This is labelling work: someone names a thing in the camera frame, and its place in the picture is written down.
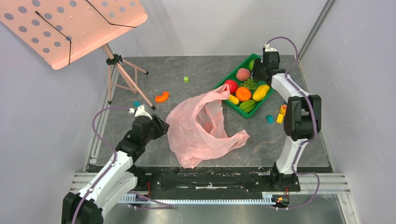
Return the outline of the dark green fake avocado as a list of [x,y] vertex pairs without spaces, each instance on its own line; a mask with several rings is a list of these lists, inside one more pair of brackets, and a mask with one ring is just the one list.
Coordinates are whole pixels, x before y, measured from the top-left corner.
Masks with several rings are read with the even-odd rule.
[[260,85],[264,85],[264,84],[267,84],[266,82],[264,82],[264,81],[259,81],[258,83],[257,83],[257,85],[258,86],[260,86]]

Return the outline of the green fake grapes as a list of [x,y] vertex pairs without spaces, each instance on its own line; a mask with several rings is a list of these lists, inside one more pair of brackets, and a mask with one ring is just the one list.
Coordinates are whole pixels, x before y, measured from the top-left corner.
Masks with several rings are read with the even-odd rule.
[[239,87],[245,87],[249,90],[255,90],[257,88],[257,82],[255,82],[252,78],[248,78],[247,80],[241,82]]

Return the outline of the yellow fake lemon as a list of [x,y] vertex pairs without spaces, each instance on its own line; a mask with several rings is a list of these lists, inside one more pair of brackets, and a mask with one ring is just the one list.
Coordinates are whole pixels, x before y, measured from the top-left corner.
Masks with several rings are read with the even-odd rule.
[[256,102],[263,100],[269,91],[270,91],[270,86],[267,84],[258,86],[252,95],[252,100]]

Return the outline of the red fake fruit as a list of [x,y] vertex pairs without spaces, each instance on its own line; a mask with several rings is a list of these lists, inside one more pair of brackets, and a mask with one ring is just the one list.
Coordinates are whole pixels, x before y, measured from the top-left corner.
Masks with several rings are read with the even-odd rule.
[[232,79],[227,79],[224,83],[228,85],[228,89],[231,94],[234,94],[239,88],[238,83]]

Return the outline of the pink plastic bag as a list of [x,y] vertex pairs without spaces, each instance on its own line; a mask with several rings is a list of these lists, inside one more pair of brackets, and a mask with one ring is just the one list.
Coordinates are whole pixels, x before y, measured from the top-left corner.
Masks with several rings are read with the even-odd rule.
[[230,97],[227,84],[188,98],[167,116],[170,149],[183,168],[223,157],[244,146],[250,137],[242,130],[229,137],[225,131],[222,102]]

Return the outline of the yellow fake corn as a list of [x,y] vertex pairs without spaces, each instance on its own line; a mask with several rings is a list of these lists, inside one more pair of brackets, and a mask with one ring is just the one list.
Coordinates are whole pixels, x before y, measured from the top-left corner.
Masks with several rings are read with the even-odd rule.
[[229,100],[233,105],[238,105],[239,102],[240,102],[239,99],[238,99],[236,96],[232,95],[232,94],[229,96],[228,100]]

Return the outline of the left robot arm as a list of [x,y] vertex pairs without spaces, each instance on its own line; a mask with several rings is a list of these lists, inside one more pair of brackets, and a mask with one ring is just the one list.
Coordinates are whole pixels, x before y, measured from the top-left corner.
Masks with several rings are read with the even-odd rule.
[[102,224],[111,209],[130,190],[141,190],[147,178],[134,162],[145,152],[146,145],[164,136],[169,124],[156,114],[136,115],[132,129],[115,149],[115,155],[78,193],[69,192],[63,199],[61,223]]

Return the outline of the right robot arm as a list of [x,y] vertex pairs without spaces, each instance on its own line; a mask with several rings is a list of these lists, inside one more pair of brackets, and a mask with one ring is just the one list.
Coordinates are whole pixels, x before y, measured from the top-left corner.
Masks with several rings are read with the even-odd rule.
[[279,52],[264,48],[262,58],[255,60],[252,70],[254,80],[264,81],[287,102],[283,119],[286,142],[269,181],[275,190],[288,185],[288,177],[296,174],[306,145],[317,137],[321,129],[321,97],[304,91],[279,65]]

